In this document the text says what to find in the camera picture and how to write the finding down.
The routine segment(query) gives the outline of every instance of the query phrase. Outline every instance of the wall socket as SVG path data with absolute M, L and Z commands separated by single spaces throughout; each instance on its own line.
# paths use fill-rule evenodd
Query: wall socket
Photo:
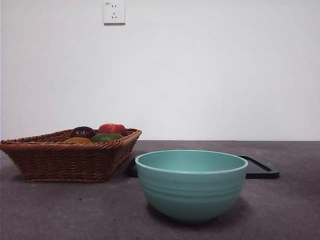
M 104 25 L 126 24 L 126 3 L 125 0 L 110 0 L 103 3 Z

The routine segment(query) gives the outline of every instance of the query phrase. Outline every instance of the yellow fruit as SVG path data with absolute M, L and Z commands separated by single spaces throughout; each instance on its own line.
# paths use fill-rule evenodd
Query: yellow fruit
M 90 139 L 85 137 L 71 137 L 64 141 L 65 143 L 81 143 L 81 144 L 88 144 L 92 143 Z

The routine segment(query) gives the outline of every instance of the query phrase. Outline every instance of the woven basket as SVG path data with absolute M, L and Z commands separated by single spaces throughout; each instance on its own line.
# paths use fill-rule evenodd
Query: woven basket
M 128 128 L 118 140 L 93 143 L 63 142 L 71 129 L 50 134 L 2 140 L 0 150 L 19 168 L 27 182 L 107 181 L 131 157 L 142 131 Z

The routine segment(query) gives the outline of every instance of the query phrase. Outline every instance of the ceramic bowl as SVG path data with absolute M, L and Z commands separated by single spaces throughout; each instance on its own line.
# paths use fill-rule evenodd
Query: ceramic bowl
M 248 162 L 205 150 L 164 150 L 135 159 L 142 190 L 159 212 L 187 223 L 207 222 L 236 202 Z

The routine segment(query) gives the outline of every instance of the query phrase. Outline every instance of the black tray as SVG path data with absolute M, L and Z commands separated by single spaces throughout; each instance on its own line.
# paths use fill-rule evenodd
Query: black tray
M 137 178 L 137 167 L 136 167 L 136 159 L 135 156 L 129 166 L 125 170 L 125 174 L 132 178 Z M 280 176 L 280 173 L 275 168 L 263 163 L 262 161 L 253 159 L 249 156 L 242 156 L 239 157 L 248 161 L 248 167 L 246 171 L 245 178 L 246 179 L 277 179 Z

